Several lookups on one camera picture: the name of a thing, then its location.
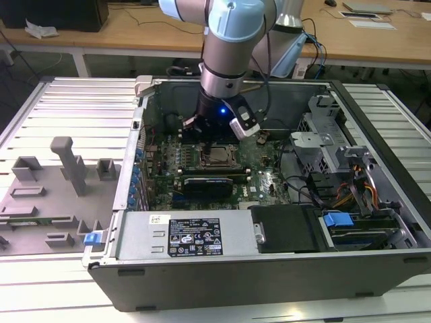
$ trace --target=blue latch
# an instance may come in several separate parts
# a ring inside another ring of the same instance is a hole
[[[101,232],[90,232],[84,238],[84,246],[100,246],[102,244]]]
[[[349,213],[344,212],[334,212],[323,215],[323,220],[325,220],[326,226],[331,227],[339,227],[339,226],[348,226],[351,227],[354,225],[352,218]]]

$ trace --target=gray plastic base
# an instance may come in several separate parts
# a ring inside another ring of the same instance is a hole
[[[3,245],[4,250],[0,248],[0,256],[82,252],[85,231],[106,229],[109,226],[121,167],[115,166],[115,180],[103,181],[99,178],[96,166],[86,168],[88,173],[84,196],[77,196],[72,183],[65,180],[60,166],[43,166],[41,170],[32,170],[35,182],[13,181],[0,203],[0,236],[9,242]],[[22,191],[20,189],[28,187],[43,187],[44,194],[33,192],[16,195],[16,192]],[[25,210],[28,210],[28,215],[18,215],[18,211],[23,213]],[[21,218],[27,220],[13,222]],[[64,242],[49,242],[49,236],[56,237],[56,234],[66,235]]]

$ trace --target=power supply label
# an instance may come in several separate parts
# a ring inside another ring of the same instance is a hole
[[[168,254],[171,257],[223,254],[219,219],[170,220],[168,239]]]

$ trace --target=slotted aluminum table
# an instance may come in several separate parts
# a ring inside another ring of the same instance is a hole
[[[73,137],[86,164],[121,163],[137,100],[134,79],[56,78],[41,83],[0,136],[0,192],[13,180],[20,155],[58,165],[49,145]],[[430,133],[390,92],[375,85],[346,85],[424,192],[431,197]],[[361,138],[351,127],[358,144]],[[121,313],[93,282],[81,254],[0,258],[0,322],[429,322],[431,274],[413,277],[382,297],[235,306],[153,313]]]

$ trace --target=motherboard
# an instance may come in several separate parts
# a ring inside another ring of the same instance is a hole
[[[150,209],[223,210],[290,204],[277,168],[281,141],[265,133],[238,144],[183,144],[154,136],[142,164]]]

